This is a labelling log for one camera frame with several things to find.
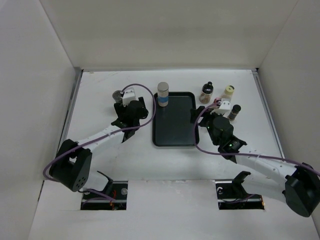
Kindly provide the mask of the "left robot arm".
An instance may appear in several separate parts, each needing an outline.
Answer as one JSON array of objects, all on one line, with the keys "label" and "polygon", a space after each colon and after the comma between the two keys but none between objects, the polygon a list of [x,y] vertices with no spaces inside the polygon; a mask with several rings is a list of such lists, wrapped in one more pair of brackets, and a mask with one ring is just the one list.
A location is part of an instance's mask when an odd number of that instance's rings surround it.
[{"label": "left robot arm", "polygon": [[49,176],[72,192],[94,190],[100,199],[112,195],[111,179],[100,171],[91,170],[93,157],[106,149],[122,144],[140,127],[140,120],[148,117],[144,98],[131,100],[129,104],[115,103],[117,119],[104,130],[83,140],[65,140],[56,159],[49,167]]}]

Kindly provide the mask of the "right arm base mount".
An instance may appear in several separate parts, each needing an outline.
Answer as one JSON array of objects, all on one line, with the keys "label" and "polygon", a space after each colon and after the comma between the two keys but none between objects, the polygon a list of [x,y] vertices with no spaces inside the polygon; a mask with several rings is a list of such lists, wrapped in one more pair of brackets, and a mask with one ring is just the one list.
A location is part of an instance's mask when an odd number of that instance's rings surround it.
[{"label": "right arm base mount", "polygon": [[216,195],[219,210],[264,210],[264,202],[261,195],[249,194],[242,183],[248,171],[240,172],[233,179],[221,179],[215,181]]}]

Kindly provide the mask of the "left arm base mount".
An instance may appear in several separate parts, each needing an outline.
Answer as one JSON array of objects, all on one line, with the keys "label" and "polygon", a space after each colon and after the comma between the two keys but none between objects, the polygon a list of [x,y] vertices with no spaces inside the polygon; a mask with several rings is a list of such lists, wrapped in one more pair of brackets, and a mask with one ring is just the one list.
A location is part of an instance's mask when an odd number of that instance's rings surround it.
[{"label": "left arm base mount", "polygon": [[114,181],[101,171],[91,172],[82,194],[83,211],[124,211],[127,209],[129,183]]}]

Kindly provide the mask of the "black top grinder bottle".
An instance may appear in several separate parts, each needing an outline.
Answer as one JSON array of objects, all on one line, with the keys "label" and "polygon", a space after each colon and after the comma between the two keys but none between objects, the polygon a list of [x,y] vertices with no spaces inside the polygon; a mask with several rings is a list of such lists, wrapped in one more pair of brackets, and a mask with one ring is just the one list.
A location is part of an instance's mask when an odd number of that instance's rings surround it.
[{"label": "black top grinder bottle", "polygon": [[123,96],[124,96],[124,92],[121,91],[121,90],[116,90],[112,94],[113,100],[118,104],[122,104],[123,103]]}]

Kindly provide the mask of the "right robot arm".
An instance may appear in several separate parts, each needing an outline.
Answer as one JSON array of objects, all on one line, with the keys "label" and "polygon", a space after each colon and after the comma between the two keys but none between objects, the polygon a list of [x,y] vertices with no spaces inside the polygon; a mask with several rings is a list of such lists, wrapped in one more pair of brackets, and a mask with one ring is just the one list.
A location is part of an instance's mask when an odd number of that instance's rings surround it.
[{"label": "right robot arm", "polygon": [[250,172],[243,171],[233,179],[232,192],[238,198],[245,197],[250,191],[277,199],[296,214],[310,217],[320,203],[320,173],[307,163],[291,159],[268,156],[252,149],[234,135],[230,121],[211,112],[210,106],[201,105],[190,110],[193,128],[206,128],[213,145],[217,146],[216,156],[234,164],[248,167],[269,177],[277,187],[270,188],[264,183],[247,180]]}]

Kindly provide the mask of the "tall jar white beads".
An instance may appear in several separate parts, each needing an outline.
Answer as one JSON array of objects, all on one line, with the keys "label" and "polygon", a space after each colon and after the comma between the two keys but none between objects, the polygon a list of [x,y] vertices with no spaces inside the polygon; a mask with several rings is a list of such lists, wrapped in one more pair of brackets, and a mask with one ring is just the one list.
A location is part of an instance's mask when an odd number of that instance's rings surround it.
[{"label": "tall jar white beads", "polygon": [[160,107],[166,107],[169,102],[169,85],[167,82],[160,82],[157,85],[157,101]]}]

